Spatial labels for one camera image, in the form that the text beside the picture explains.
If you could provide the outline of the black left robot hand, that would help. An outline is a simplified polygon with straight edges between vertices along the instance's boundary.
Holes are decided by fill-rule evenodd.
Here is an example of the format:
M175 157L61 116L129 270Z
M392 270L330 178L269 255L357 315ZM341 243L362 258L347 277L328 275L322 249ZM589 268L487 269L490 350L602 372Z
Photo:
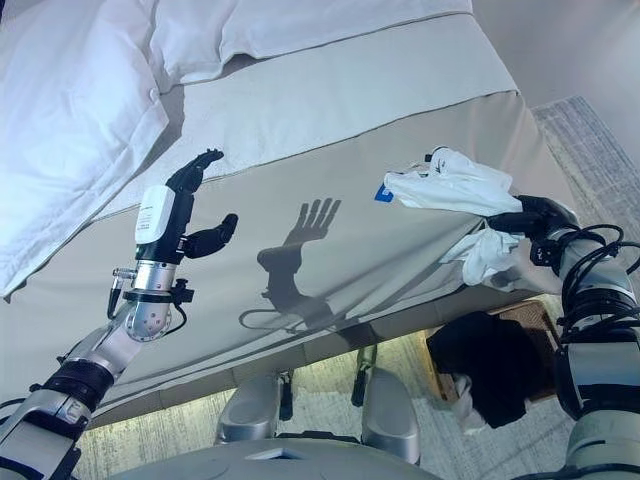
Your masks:
M145 191L135 226L136 260L178 265L185 257L206 257L230 242L238 223L233 213L214 228L186 232L204 172L223 157L217 149L207 150L173 173L166 183Z

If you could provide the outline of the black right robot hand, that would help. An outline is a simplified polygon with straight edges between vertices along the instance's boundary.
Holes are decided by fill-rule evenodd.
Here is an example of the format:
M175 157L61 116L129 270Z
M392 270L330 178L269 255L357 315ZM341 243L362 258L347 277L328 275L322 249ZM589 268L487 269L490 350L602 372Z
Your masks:
M517 195L521 212L501 213L487 217L487 224L496 231L522 234L530 240L546 239L561 229L579 226L576 215L560 203L546 197Z

